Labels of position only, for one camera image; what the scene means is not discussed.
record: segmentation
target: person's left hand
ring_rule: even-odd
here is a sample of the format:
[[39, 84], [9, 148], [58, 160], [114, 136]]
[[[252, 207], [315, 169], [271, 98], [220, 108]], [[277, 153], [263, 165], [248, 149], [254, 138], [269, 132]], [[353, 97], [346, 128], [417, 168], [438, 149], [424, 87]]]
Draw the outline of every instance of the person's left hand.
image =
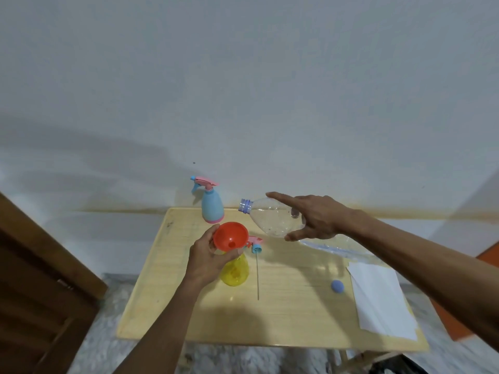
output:
[[219, 224], [213, 225], [194, 242], [189, 252], [189, 262], [184, 276], [184, 281], [188, 281], [202, 289], [207, 284], [215, 281], [225, 264], [238, 258], [242, 253], [242, 248], [233, 249], [226, 254], [215, 254], [216, 248], [212, 238]]

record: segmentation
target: yellow bottle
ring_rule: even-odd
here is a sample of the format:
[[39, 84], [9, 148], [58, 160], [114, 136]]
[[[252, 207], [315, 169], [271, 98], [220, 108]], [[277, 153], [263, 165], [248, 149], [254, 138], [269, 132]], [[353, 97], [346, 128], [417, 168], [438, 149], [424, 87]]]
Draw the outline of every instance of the yellow bottle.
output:
[[220, 279], [229, 286], [239, 286], [250, 274], [250, 266], [245, 254], [225, 264], [221, 270]]

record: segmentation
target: person's right arm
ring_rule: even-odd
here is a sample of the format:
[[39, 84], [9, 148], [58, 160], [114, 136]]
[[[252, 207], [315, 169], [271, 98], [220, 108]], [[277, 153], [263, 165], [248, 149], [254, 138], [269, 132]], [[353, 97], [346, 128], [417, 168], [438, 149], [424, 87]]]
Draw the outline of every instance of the person's right arm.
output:
[[302, 230], [285, 239], [328, 239], [341, 233], [370, 250], [499, 352], [499, 268], [350, 209], [331, 197], [268, 197], [298, 209]]

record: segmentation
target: bottle mouth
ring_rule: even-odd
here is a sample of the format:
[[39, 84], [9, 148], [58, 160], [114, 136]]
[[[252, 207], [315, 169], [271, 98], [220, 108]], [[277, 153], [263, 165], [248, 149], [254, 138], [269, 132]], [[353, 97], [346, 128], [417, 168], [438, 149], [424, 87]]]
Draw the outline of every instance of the bottle mouth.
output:
[[239, 208], [238, 210], [240, 212], [243, 212], [245, 214], [249, 214], [251, 211], [251, 206], [253, 204], [253, 201], [250, 201], [249, 199], [241, 199], [241, 202], [239, 203]]

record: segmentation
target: forearm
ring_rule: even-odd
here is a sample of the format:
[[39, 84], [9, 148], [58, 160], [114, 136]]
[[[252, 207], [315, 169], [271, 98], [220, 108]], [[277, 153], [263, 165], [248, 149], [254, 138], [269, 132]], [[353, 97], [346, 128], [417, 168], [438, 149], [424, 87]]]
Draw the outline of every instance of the forearm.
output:
[[199, 292], [198, 285], [182, 281], [158, 319], [114, 373], [173, 373]]
[[374, 219], [352, 214], [348, 235], [499, 350], [499, 269]]

